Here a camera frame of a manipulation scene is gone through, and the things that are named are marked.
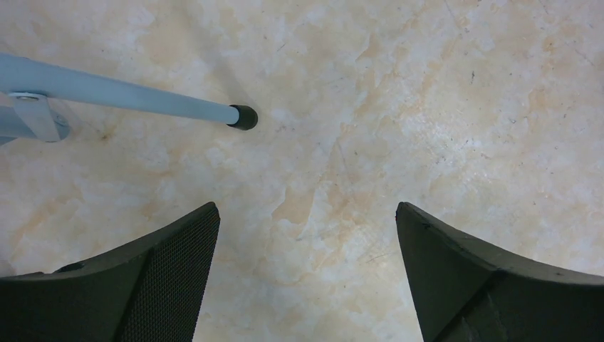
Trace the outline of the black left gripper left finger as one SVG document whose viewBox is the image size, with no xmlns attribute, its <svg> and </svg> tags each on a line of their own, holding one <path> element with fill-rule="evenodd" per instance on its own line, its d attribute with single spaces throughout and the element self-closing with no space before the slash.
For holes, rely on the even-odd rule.
<svg viewBox="0 0 604 342">
<path fill-rule="evenodd" d="M 1 279 L 3 341 L 191 341 L 219 234 L 208 202 L 52 273 Z"/>
</svg>

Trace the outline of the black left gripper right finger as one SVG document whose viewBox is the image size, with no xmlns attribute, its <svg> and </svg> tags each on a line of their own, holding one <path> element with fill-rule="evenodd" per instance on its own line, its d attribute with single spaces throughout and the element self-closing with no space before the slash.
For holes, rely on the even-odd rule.
<svg viewBox="0 0 604 342">
<path fill-rule="evenodd" d="M 603 278 L 544 264 L 408 202 L 397 235 L 425 341 L 601 341 Z"/>
</svg>

